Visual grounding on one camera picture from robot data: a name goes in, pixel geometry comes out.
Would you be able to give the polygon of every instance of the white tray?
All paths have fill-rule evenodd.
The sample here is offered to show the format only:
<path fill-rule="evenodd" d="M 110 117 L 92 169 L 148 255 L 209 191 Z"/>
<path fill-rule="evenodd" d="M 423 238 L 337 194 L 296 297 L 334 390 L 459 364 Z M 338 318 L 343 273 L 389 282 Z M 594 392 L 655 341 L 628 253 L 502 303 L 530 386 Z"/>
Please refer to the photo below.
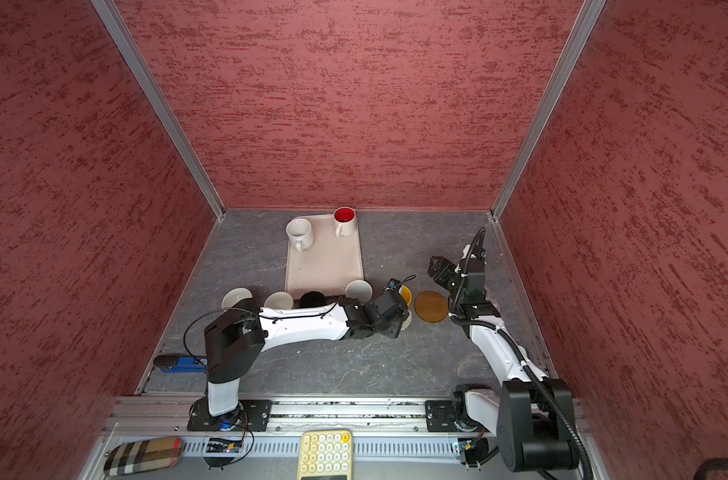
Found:
<path fill-rule="evenodd" d="M 311 223 L 314 240 L 305 252 L 298 252 L 287 240 L 284 291 L 293 299 L 311 291 L 327 296 L 344 295 L 350 282 L 364 279 L 358 228 L 353 235 L 336 236 L 333 214 L 296 218 Z"/>

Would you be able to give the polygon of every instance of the calculator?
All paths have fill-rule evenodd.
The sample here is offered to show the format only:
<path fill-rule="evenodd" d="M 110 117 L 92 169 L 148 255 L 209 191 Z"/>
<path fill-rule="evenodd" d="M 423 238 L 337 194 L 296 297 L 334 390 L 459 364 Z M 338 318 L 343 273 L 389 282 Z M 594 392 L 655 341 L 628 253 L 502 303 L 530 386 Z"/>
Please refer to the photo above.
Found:
<path fill-rule="evenodd" d="M 302 435 L 297 480 L 352 478 L 353 437 L 348 430 L 324 430 Z"/>

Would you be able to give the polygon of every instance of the white cup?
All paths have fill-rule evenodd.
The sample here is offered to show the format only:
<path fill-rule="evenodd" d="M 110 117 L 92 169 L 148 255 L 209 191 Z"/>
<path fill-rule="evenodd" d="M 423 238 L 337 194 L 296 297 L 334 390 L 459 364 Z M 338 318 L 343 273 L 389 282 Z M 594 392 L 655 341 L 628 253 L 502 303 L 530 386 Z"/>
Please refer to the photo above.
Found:
<path fill-rule="evenodd" d="M 228 293 L 225 293 L 223 297 L 223 308 L 230 308 L 244 298 L 252 298 L 252 292 L 245 288 L 234 288 Z"/>
<path fill-rule="evenodd" d="M 363 280 L 353 280 L 345 288 L 345 296 L 355 298 L 361 303 L 371 300 L 371 285 Z"/>
<path fill-rule="evenodd" d="M 313 246 L 313 228 L 304 218 L 295 218 L 286 226 L 289 242 L 298 252 L 304 252 Z"/>
<path fill-rule="evenodd" d="M 352 235 L 356 232 L 357 223 L 356 210 L 349 206 L 341 206 L 335 210 L 335 235 Z"/>
<path fill-rule="evenodd" d="M 265 308 L 273 310 L 291 310 L 294 305 L 292 296 L 286 292 L 273 293 L 265 300 Z"/>

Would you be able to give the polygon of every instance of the textured red wall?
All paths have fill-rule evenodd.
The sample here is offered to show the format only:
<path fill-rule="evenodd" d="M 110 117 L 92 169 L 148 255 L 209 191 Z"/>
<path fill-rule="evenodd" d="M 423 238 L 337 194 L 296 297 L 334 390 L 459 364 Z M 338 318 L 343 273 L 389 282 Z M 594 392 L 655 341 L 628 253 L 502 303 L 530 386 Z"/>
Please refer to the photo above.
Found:
<path fill-rule="evenodd" d="M 212 224 L 89 1 L 0 1 L 0 478 L 77 474 Z"/>
<path fill-rule="evenodd" d="M 117 0 L 227 206 L 492 206 L 581 0 Z"/>
<path fill-rule="evenodd" d="M 728 2 L 609 0 L 503 229 L 612 479 L 728 456 Z"/>

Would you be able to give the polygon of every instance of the orange coaster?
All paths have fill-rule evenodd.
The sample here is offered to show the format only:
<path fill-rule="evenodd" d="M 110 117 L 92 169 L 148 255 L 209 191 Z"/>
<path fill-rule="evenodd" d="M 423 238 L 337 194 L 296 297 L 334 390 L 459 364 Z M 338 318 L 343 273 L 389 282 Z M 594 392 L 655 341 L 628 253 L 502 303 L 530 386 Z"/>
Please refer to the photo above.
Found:
<path fill-rule="evenodd" d="M 447 299 L 438 292 L 423 292 L 415 299 L 417 316 L 428 323 L 438 323 L 449 313 Z"/>

